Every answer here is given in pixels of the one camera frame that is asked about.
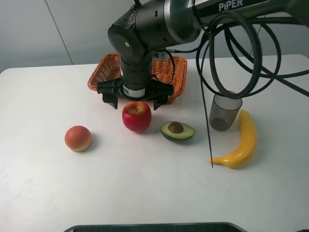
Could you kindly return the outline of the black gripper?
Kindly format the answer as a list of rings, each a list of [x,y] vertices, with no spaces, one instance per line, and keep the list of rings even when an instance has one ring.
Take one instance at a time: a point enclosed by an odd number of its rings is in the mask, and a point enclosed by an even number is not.
[[[126,98],[138,101],[154,100],[154,110],[168,103],[168,96],[173,94],[173,85],[165,84],[157,80],[150,80],[145,85],[125,83],[122,78],[110,81],[98,82],[97,93],[102,94],[104,103],[114,109],[118,108],[118,98]]]

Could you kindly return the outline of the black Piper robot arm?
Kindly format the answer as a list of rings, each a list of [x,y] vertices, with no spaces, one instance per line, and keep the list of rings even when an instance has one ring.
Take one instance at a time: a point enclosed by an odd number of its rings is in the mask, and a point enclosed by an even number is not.
[[[309,24],[309,3],[306,0],[152,0],[135,4],[109,30],[110,43],[120,57],[121,76],[100,82],[97,92],[112,107],[118,99],[153,101],[154,109],[166,104],[176,88],[158,81],[151,73],[153,53],[167,51],[168,47],[193,42],[202,36],[195,50],[209,53],[212,78],[216,85],[213,93],[231,99],[241,99],[258,93],[259,78],[277,80],[307,96],[309,93],[288,82],[293,74],[278,74],[262,64],[262,48],[254,25],[268,30],[269,24]],[[230,29],[241,26],[247,32],[253,48],[248,60],[251,79],[239,93],[231,93],[219,80],[214,62],[214,38],[223,31],[229,49],[243,51]]]

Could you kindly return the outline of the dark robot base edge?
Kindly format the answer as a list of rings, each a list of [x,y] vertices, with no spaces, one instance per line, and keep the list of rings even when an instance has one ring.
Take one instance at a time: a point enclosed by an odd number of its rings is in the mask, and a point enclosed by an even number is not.
[[[88,225],[75,226],[66,232],[244,232],[228,223]]]

